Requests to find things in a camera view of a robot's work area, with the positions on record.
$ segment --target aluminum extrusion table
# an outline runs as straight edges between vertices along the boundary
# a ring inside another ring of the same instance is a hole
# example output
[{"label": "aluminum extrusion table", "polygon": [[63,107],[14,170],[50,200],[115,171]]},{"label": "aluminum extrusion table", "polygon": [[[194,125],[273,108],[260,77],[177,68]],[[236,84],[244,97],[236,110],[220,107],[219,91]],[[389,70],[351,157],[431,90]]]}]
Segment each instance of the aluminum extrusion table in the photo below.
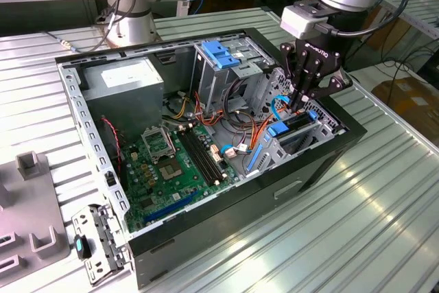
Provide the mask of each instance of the aluminum extrusion table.
[{"label": "aluminum extrusion table", "polygon": [[[381,7],[394,12],[401,0],[384,0]],[[409,0],[400,19],[432,39],[439,38],[439,0]]]},{"label": "aluminum extrusion table", "polygon": [[[261,9],[161,19],[165,40],[256,27],[291,39]],[[94,28],[56,32],[87,49]],[[50,162],[70,243],[71,216],[99,203],[44,34],[0,38],[0,161],[26,150]],[[439,151],[355,85],[334,96],[368,130],[310,190],[145,288],[147,292],[428,292],[439,279]],[[124,270],[93,289],[76,252],[2,288],[6,292],[134,292]]]}]

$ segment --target motherboard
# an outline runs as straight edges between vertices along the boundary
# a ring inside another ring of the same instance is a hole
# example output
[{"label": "motherboard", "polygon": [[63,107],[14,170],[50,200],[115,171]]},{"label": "motherboard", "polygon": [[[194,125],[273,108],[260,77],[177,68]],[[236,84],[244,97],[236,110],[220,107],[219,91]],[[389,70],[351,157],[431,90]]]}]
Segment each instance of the motherboard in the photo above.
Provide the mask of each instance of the motherboard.
[{"label": "motherboard", "polygon": [[[126,166],[125,193],[130,202],[126,222],[135,232],[238,181],[218,155],[202,125],[190,131],[142,136],[121,149]],[[174,154],[163,154],[171,145]]]}]

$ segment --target gray plastic holder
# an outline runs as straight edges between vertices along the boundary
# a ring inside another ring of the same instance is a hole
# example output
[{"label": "gray plastic holder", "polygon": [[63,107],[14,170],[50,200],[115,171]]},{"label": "gray plastic holder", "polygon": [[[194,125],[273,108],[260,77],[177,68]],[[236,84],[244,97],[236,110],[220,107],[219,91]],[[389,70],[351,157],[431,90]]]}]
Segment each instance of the gray plastic holder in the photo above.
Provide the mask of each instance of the gray plastic holder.
[{"label": "gray plastic holder", "polygon": [[46,156],[26,152],[0,165],[0,288],[69,253]]}]

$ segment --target gripper logo text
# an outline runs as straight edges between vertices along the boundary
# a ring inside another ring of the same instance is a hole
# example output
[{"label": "gripper logo text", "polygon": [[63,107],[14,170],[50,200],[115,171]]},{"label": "gripper logo text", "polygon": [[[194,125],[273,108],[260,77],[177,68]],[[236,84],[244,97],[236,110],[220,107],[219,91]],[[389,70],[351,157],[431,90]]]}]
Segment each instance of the gripper logo text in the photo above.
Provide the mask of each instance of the gripper logo text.
[{"label": "gripper logo text", "polygon": [[322,54],[325,58],[328,58],[328,53],[325,51],[322,51],[321,49],[318,49],[317,47],[314,47],[313,45],[306,43],[305,47],[310,47],[312,49],[314,49],[316,52],[318,52],[319,54]]}]

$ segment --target cardboard box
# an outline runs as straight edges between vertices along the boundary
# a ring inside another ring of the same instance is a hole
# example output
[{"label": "cardboard box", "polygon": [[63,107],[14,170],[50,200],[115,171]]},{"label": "cardboard box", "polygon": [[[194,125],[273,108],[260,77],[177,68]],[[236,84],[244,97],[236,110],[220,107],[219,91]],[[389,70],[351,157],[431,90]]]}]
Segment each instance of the cardboard box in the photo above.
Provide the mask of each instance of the cardboard box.
[{"label": "cardboard box", "polygon": [[[385,103],[391,83],[382,82],[372,90],[372,94]],[[393,86],[389,107],[439,146],[439,91],[416,78],[398,79]]]}]

